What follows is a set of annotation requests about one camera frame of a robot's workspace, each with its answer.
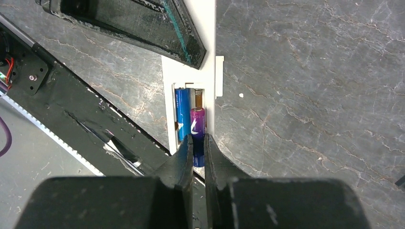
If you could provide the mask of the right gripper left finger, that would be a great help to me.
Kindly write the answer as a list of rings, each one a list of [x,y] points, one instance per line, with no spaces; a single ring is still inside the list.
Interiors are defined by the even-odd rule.
[[[18,229],[192,228],[193,139],[151,176],[53,177],[31,194]]]

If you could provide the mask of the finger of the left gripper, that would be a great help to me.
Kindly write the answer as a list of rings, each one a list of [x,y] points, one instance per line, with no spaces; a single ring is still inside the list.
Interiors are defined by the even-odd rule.
[[[200,69],[206,48],[182,0],[37,0],[74,25]]]

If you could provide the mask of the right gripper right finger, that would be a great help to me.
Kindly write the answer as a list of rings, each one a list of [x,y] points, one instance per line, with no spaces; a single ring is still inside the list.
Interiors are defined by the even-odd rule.
[[[204,137],[205,191],[211,229],[368,229],[354,191],[333,178],[254,178]]]

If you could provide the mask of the white remote control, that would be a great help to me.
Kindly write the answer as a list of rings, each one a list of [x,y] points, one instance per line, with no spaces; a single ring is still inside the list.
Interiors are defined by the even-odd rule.
[[[216,100],[216,1],[185,0],[193,25],[200,36],[206,54],[200,69],[187,66],[162,56],[162,76],[167,118],[169,155],[178,149],[178,132],[175,127],[176,104],[174,90],[179,87],[203,89],[202,103],[206,110],[207,132],[214,134]]]

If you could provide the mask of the white battery cover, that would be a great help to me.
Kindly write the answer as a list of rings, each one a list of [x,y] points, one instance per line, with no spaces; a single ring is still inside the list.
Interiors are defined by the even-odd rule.
[[[224,56],[215,57],[215,97],[223,96],[224,87]]]

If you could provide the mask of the purple blue battery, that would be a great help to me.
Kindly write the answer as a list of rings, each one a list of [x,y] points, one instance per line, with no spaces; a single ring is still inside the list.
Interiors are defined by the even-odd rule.
[[[191,135],[193,139],[193,165],[204,167],[204,135],[206,129],[205,110],[202,107],[191,109]]]

